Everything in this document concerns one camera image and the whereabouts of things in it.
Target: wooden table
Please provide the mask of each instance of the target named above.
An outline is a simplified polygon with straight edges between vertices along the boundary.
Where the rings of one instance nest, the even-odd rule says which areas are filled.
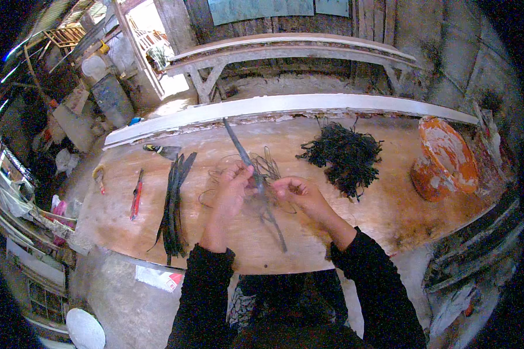
[[[354,119],[337,119],[352,126]],[[414,249],[426,242],[446,236],[480,216],[496,197],[480,199],[474,194],[454,193],[440,203],[426,202],[414,190],[409,169],[420,156],[418,120],[407,118],[360,119],[356,129],[384,140],[382,162],[376,180],[365,189],[361,202],[350,203],[327,183],[323,169],[298,160],[301,143],[320,134],[315,119],[240,125],[234,128],[247,151],[263,154],[270,147],[282,176],[298,175],[314,180],[332,208],[352,225],[374,238],[393,255]],[[223,168],[237,159],[225,129],[209,129],[164,138],[161,145],[179,145],[188,155],[198,152],[196,161],[181,189],[184,236],[189,249],[199,241],[210,211],[198,201],[200,193],[214,188],[208,171]],[[95,243],[140,260],[165,265],[167,257],[160,241],[151,251],[164,208],[171,161],[145,152],[141,145],[119,146],[106,150],[101,159],[105,167],[103,182],[107,194],[91,186],[85,197],[77,224],[80,234]],[[132,191],[140,168],[145,169],[138,218],[130,221]],[[328,234],[303,213],[289,214],[275,209],[274,214],[284,233],[288,252],[283,254],[273,228],[260,223],[250,211],[229,222],[229,248],[237,255],[235,271],[242,274],[285,274],[333,268],[326,256],[330,246]],[[172,258],[171,265],[186,268],[186,260]]]

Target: black fiber strands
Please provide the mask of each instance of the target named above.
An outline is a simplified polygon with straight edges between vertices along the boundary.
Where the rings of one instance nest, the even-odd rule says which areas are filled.
[[[180,223],[180,186],[184,183],[195,158],[196,152],[190,154],[186,161],[184,160],[184,154],[181,154],[180,156],[177,155],[176,160],[171,164],[163,218],[161,219],[154,243],[155,246],[159,238],[163,236],[163,246],[165,247],[165,253],[167,253],[167,265],[171,265],[171,256],[176,257],[179,254],[182,257],[186,256],[183,246],[188,245],[188,243],[182,236],[182,225]]]
[[[306,152],[295,157],[307,159],[320,168],[330,166],[325,170],[330,183],[348,198],[356,198],[359,202],[364,188],[378,179],[378,170],[373,165],[381,161],[378,153],[383,141],[377,142],[368,133],[357,133],[356,123],[346,129],[339,123],[329,122],[321,127],[322,133],[314,141],[301,144],[301,149]]]

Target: red utility knife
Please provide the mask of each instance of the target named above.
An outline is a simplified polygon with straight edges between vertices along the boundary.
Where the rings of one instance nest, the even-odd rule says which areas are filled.
[[[134,189],[134,199],[132,200],[132,207],[130,208],[130,220],[134,220],[138,216],[138,208],[140,207],[140,195],[142,194],[142,178],[144,177],[144,169],[140,170],[138,177],[138,184]]]

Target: paint can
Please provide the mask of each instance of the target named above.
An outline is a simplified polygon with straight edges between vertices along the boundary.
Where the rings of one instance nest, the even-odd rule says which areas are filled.
[[[477,164],[456,130],[447,122],[428,116],[419,121],[419,136],[423,155],[413,162],[410,177],[423,199],[439,202],[457,190],[476,190]]]

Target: white container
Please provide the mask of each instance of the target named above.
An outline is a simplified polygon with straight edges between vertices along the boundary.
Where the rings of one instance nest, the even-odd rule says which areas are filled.
[[[87,311],[74,308],[66,315],[68,334],[77,349],[103,349],[105,332]]]

